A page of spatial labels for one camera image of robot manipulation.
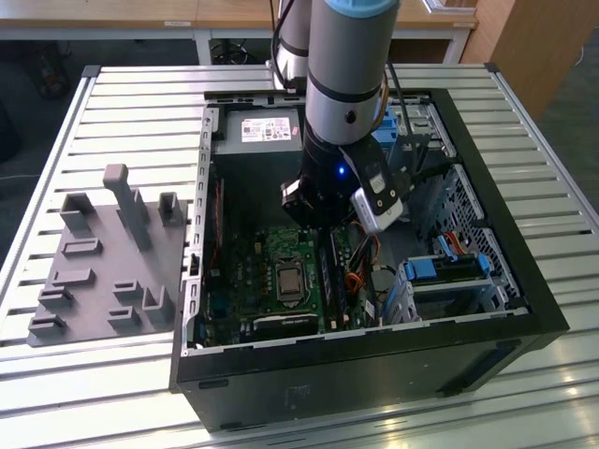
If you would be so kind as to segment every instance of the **screw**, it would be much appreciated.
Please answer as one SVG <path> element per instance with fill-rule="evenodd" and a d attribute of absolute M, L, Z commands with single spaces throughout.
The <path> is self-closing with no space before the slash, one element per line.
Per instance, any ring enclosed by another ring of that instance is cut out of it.
<path fill-rule="evenodd" d="M 348 123 L 353 123 L 356 121 L 356 113 L 353 110 L 350 110 L 345 114 L 345 121 Z"/>

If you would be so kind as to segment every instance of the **cpu socket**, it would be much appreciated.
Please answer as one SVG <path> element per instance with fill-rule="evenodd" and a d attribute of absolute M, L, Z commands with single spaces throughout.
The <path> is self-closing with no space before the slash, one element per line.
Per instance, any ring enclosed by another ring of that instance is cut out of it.
<path fill-rule="evenodd" d="M 286 307 L 296 307 L 305 298 L 301 257 L 279 259 L 275 265 L 275 271 L 277 299 Z"/>

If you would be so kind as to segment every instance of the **wooden desk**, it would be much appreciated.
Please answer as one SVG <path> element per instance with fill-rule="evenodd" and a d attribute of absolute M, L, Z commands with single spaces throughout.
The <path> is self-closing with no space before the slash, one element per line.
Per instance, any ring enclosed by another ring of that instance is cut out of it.
<path fill-rule="evenodd" d="M 416 56 L 415 41 L 444 41 L 441 58 L 453 64 L 476 24 L 472 16 L 431 15 L 422 0 L 402 0 L 393 38 L 412 39 Z M 271 34 L 268 0 L 0 0 L 0 39 L 192 38 L 202 65 L 211 63 L 210 39 Z"/>
<path fill-rule="evenodd" d="M 274 0 L 274 7 L 276 16 L 277 0 Z M 402 0 L 393 39 L 446 41 L 448 45 L 442 60 L 444 64 L 456 64 L 470 31 L 477 24 L 478 20 L 473 16 L 430 14 L 422 0 Z M 269 0 L 197 0 L 196 26 L 199 60 L 207 64 L 210 39 L 270 37 Z"/>
<path fill-rule="evenodd" d="M 3 27 L 192 27 L 196 13 L 197 0 L 0 0 Z"/>
<path fill-rule="evenodd" d="M 277 15 L 278 1 L 274 0 Z M 474 16 L 429 14 L 422 0 L 402 0 L 397 29 L 476 28 Z M 269 0 L 197 0 L 196 24 L 204 28 L 271 29 Z"/>

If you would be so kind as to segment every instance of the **power supply label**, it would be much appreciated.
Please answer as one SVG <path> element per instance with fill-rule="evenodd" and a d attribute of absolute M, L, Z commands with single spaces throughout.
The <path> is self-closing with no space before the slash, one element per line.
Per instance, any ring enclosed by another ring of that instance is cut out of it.
<path fill-rule="evenodd" d="M 272 119 L 246 119 L 241 122 L 241 142 L 270 142 L 291 140 L 288 117 Z"/>

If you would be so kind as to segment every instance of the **slotted metal work surface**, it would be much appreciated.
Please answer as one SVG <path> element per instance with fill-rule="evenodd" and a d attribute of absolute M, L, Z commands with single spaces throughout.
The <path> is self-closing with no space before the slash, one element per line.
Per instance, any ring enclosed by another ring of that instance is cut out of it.
<path fill-rule="evenodd" d="M 66 192 L 86 191 L 94 204 L 108 204 L 113 199 L 101 188 L 102 170 L 126 163 L 145 200 L 174 191 L 189 202 L 191 216 L 202 93 L 270 88 L 259 66 L 106 67 L 81 81 L 0 273 L 0 446 L 597 444 L 596 215 L 501 76 L 480 65 L 398 69 L 405 88 L 447 88 L 456 100 L 562 307 L 567 335 L 472 394 L 212 435 L 183 396 L 168 392 L 171 333 L 28 347 L 27 326 L 63 228 L 57 211 Z"/>

